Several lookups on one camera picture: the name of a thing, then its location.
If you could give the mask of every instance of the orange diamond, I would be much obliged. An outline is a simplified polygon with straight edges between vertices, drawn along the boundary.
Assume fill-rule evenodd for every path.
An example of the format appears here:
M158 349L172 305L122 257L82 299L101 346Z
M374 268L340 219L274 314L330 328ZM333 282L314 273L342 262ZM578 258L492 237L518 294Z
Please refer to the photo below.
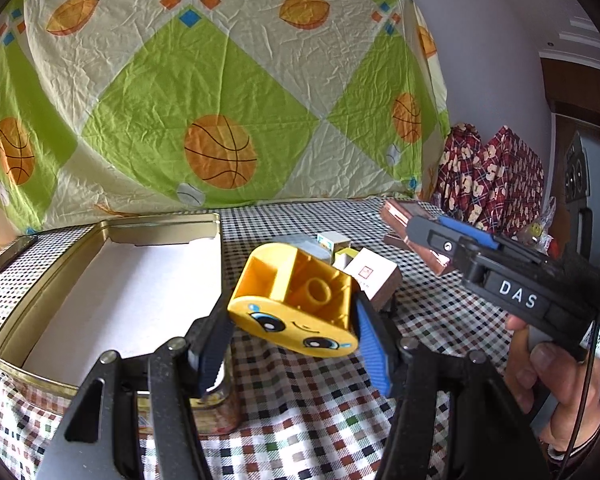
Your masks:
M180 0L160 0L160 3L163 4L165 8L171 10L180 3Z
M213 9L214 7L217 7L218 4L220 3L220 0L200 0L200 1L209 10Z

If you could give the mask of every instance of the white wall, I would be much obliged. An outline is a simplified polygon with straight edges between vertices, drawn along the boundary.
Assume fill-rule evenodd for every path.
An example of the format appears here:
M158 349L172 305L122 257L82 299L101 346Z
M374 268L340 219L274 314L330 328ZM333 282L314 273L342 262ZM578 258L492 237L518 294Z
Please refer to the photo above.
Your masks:
M549 170L551 113L538 50L505 0L414 0L440 56L452 124L476 125L483 142L503 124Z

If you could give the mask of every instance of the cartoon eye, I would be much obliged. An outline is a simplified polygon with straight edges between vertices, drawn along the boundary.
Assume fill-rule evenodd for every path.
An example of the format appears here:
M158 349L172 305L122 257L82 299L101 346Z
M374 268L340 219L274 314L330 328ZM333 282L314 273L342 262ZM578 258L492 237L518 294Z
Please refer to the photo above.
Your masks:
M308 337L302 343L308 348L330 348L331 350L337 350L340 347L338 343L328 337Z
M271 314L254 312L251 314L251 317L260 323L260 326L263 327L266 332L282 332L286 328L286 325L281 319L278 319Z

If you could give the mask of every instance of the open box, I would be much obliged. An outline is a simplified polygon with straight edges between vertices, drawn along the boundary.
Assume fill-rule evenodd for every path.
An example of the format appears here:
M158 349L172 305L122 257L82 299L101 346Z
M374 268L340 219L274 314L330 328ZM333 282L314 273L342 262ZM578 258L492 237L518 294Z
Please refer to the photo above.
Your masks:
M103 221L67 249L26 292L0 328L0 369L32 404L62 415L97 357L153 352L207 316L223 280L217 214ZM216 384L191 399L200 434L239 423L232 356ZM147 392L138 394L150 433Z

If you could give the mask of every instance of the hand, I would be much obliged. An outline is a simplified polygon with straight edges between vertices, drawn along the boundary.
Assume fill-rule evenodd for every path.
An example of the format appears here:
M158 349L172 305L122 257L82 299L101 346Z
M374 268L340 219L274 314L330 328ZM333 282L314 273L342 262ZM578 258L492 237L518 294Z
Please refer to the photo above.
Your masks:
M540 434L540 440L565 452L575 425L586 362L579 364L563 348L551 343L536 345L528 352L528 327L520 318L509 316L505 327L513 330L509 346L509 361L504 380L523 412L528 413L534 403L531 388L540 379L556 397L559 404ZM600 359L595 359L587 404L575 447L584 444L600 426Z

